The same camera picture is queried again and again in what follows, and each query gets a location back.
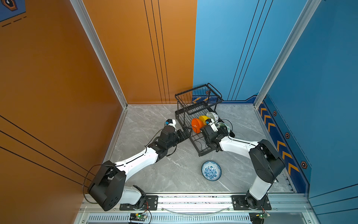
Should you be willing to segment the green leaf pattern bowl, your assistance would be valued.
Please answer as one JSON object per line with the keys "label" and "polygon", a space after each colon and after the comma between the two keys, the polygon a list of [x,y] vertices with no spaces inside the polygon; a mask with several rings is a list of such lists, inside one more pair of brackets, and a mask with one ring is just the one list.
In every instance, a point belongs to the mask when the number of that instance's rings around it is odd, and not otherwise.
{"label": "green leaf pattern bowl", "polygon": [[230,126],[228,126],[227,124],[225,124],[225,123],[223,123],[223,122],[218,122],[218,123],[216,124],[216,127],[217,127],[217,129],[223,128],[224,130],[226,130],[226,132],[227,132],[228,134],[231,133]]}

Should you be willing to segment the orange bowl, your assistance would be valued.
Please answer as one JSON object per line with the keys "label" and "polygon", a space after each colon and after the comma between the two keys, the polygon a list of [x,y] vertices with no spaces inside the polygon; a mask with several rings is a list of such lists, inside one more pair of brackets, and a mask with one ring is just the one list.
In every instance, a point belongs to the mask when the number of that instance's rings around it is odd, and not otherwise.
{"label": "orange bowl", "polygon": [[194,118],[192,119],[191,121],[191,127],[192,127],[192,130],[195,132],[195,133],[200,133],[201,132],[201,128],[204,126],[203,122],[198,119],[198,118]]}

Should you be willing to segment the yellow bowl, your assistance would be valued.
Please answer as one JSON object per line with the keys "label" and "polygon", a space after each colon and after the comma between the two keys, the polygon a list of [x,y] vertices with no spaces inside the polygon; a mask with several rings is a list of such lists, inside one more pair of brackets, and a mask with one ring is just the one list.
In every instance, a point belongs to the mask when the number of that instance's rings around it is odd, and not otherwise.
{"label": "yellow bowl", "polygon": [[207,125],[212,122],[212,120],[209,117],[207,117],[206,115],[200,116],[199,120],[203,123],[203,125]]}

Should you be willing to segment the green geometric pattern bowl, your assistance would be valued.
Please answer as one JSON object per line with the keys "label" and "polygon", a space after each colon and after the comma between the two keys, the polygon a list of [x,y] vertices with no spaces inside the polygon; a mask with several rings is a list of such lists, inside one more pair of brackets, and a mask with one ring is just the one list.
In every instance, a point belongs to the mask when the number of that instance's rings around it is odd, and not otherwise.
{"label": "green geometric pattern bowl", "polygon": [[213,122],[219,120],[219,116],[214,112],[207,112],[206,116],[209,117]]}

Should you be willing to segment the blue floral pattern bowl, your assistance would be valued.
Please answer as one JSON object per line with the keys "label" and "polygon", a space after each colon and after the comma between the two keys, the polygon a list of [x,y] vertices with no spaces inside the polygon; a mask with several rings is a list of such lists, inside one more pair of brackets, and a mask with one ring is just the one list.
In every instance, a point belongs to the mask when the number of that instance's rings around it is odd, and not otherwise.
{"label": "blue floral pattern bowl", "polygon": [[215,161],[206,161],[201,166],[201,173],[209,181],[217,181],[222,176],[222,169]]}

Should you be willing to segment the black wire dish rack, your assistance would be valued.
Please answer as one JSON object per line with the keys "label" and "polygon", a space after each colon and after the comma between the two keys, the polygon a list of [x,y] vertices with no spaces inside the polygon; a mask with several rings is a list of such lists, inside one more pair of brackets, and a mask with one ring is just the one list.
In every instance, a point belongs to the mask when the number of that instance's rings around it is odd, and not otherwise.
{"label": "black wire dish rack", "polygon": [[219,141],[233,136],[229,127],[216,112],[218,104],[223,102],[221,93],[210,83],[177,93],[178,110],[175,117],[189,140],[198,152],[204,156],[212,151],[220,151]]}

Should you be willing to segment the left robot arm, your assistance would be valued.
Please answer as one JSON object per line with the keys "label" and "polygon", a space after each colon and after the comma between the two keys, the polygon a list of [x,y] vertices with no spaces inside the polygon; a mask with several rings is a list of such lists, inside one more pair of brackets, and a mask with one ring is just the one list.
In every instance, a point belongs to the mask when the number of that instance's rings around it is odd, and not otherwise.
{"label": "left robot arm", "polygon": [[146,203],[146,193],[137,185],[125,186],[133,175],[168,156],[168,150],[187,140],[192,130],[176,129],[167,125],[161,129],[160,136],[145,146],[145,149],[123,161],[106,161],[99,167],[94,179],[87,188],[90,196],[104,211],[113,209],[118,203],[142,208]]}

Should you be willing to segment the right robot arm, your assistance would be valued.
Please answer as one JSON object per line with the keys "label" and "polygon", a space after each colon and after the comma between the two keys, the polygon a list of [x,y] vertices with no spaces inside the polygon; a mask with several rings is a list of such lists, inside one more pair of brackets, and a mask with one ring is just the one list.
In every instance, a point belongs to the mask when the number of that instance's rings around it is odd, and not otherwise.
{"label": "right robot arm", "polygon": [[269,189],[285,169],[285,163],[275,147],[265,139],[245,141],[232,138],[224,127],[205,125],[200,130],[210,149],[235,153],[251,160],[256,178],[246,193],[245,207],[250,210],[263,208]]}

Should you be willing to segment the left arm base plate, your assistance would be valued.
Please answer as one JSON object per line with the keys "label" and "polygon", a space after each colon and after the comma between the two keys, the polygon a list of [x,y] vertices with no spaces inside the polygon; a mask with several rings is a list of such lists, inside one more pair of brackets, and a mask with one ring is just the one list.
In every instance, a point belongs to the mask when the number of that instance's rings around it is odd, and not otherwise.
{"label": "left arm base plate", "polygon": [[139,201],[134,204],[120,204],[120,211],[144,211],[146,209],[150,211],[156,211],[158,206],[158,196],[157,195],[149,195],[145,197],[141,197]]}

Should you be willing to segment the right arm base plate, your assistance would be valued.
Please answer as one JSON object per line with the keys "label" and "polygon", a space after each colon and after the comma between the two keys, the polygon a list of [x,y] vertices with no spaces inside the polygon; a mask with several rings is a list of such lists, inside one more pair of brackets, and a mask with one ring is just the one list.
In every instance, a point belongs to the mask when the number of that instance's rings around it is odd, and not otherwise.
{"label": "right arm base plate", "polygon": [[233,195],[231,196],[232,205],[235,211],[262,210],[271,211],[272,207],[268,196],[264,196],[261,200],[256,200],[252,196]]}

